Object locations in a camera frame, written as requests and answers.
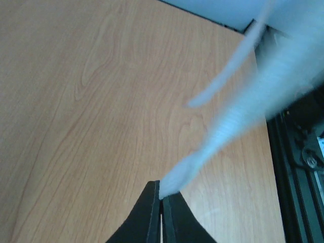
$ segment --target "black plastic part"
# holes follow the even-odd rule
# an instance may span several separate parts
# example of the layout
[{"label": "black plastic part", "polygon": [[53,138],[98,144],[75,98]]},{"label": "black plastic part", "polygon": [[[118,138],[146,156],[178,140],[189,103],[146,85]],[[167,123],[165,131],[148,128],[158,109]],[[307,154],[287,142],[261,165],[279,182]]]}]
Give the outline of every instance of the black plastic part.
[{"label": "black plastic part", "polygon": [[159,181],[146,184],[129,216],[106,243],[160,242]]},{"label": "black plastic part", "polygon": [[322,87],[314,90],[289,107],[292,121],[305,130],[312,129],[316,124],[324,121],[324,94]]},{"label": "black plastic part", "polygon": [[164,243],[216,243],[192,214],[181,193],[163,199]]}]

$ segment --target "screw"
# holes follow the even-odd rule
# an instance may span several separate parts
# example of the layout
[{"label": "screw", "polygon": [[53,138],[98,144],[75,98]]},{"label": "screw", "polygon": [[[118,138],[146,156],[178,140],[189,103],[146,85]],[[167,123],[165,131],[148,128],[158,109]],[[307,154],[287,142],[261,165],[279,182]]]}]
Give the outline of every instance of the screw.
[{"label": "screw", "polygon": [[308,164],[309,167],[314,169],[317,166],[317,161],[314,159],[314,157],[310,156],[307,158],[306,163]]}]

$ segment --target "light wood table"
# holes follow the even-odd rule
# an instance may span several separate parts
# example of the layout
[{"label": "light wood table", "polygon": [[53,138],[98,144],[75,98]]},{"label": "light wood table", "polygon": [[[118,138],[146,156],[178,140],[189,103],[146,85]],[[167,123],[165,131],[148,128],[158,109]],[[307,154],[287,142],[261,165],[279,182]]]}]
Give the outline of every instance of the light wood table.
[{"label": "light wood table", "polygon": [[[0,3],[0,242],[105,242],[196,149],[246,64],[184,108],[242,35],[155,0]],[[183,190],[217,240],[284,242],[266,125]]]}]

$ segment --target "white wall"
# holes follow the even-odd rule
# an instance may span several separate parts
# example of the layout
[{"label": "white wall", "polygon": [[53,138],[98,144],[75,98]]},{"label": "white wall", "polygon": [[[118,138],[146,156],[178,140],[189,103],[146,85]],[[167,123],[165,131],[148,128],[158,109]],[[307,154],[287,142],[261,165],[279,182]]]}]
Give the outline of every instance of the white wall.
[{"label": "white wall", "polygon": [[[256,19],[265,0],[162,0],[212,21],[243,31]],[[288,23],[297,18],[303,6],[311,0],[276,0],[270,26],[283,32]]]}]

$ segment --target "wooden surface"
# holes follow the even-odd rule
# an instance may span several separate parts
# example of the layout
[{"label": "wooden surface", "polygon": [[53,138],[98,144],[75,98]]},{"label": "wooden surface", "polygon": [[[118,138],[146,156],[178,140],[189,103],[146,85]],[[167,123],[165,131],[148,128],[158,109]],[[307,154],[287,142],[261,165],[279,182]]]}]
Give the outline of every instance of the wooden surface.
[{"label": "wooden surface", "polygon": [[[0,242],[105,242],[248,67],[187,109],[241,35],[155,0],[4,0],[0,25]],[[218,243],[284,242],[265,125],[183,195]]]}]

